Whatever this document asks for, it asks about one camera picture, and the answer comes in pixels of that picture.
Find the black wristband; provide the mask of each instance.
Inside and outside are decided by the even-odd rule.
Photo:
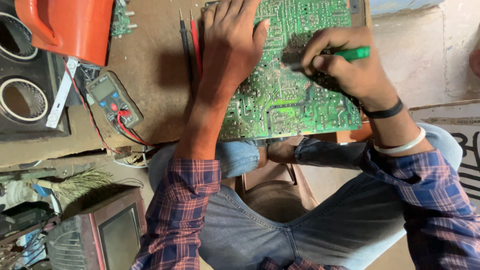
[[[403,103],[400,98],[398,98],[398,102],[395,106],[389,108],[388,110],[379,110],[379,111],[367,111],[365,108],[362,108],[363,113],[368,116],[368,118],[372,119],[382,119],[388,118],[397,115],[403,109]]]

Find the fingernail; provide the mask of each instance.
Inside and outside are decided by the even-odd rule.
[[[313,59],[312,65],[314,68],[321,68],[322,65],[324,64],[324,58],[321,56],[315,56]]]

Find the old television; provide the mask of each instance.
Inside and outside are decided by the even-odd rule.
[[[140,191],[129,188],[52,229],[47,249],[53,269],[130,269],[146,233]]]

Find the hand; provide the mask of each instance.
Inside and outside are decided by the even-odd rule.
[[[320,55],[322,50],[370,46],[370,57],[347,62],[337,55]],[[372,32],[367,27],[326,28],[315,32],[302,59],[307,75],[320,70],[335,77],[340,87],[357,97],[368,111],[387,110],[397,103],[395,89],[383,71]]]
[[[228,103],[263,54],[269,20],[253,20],[260,0],[222,0],[204,13],[204,75],[199,96]]]

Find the multimeter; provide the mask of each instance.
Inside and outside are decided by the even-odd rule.
[[[144,120],[135,103],[128,96],[127,91],[118,77],[112,71],[107,71],[93,80],[85,87],[95,102],[100,106],[108,122],[112,125],[117,122],[117,114],[120,110],[129,110],[128,117],[122,116],[126,128],[133,128]]]

